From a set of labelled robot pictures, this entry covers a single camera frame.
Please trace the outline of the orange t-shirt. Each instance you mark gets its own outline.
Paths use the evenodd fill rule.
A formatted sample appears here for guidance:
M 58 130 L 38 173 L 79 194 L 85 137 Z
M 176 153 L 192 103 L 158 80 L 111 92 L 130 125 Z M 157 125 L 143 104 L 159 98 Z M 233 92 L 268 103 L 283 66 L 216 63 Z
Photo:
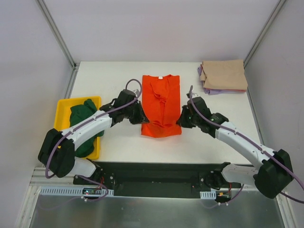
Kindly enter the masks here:
M 181 114 L 180 76 L 142 76 L 142 107 L 149 123 L 141 134 L 152 138 L 181 135 L 176 124 Z

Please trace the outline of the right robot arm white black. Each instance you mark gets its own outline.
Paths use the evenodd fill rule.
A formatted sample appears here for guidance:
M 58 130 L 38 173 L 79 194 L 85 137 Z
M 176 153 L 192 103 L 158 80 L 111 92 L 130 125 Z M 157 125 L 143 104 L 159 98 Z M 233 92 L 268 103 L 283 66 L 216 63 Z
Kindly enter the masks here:
M 273 199 L 294 180 L 289 154 L 275 151 L 243 134 L 227 117 L 211 113 L 201 97 L 190 99 L 182 107 L 177 125 L 198 127 L 211 137 L 227 144 L 251 164 L 250 167 L 225 162 L 214 175 L 214 183 L 225 187 L 230 182 L 255 186 L 265 197 Z

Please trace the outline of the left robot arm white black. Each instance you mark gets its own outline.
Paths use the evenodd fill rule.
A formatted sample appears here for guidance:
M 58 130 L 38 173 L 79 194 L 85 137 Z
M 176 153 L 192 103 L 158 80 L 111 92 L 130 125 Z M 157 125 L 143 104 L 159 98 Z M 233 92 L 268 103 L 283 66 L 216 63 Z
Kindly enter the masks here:
M 46 177 L 62 178 L 71 174 L 83 176 L 91 185 L 97 184 L 101 175 L 97 171 L 97 164 L 90 159 L 78 158 L 76 150 L 87 140 L 124 119 L 131 124 L 148 123 L 138 98 L 135 92 L 124 89 L 111 103 L 101 106 L 80 123 L 61 131 L 49 130 L 38 154 L 38 160 L 46 167 Z

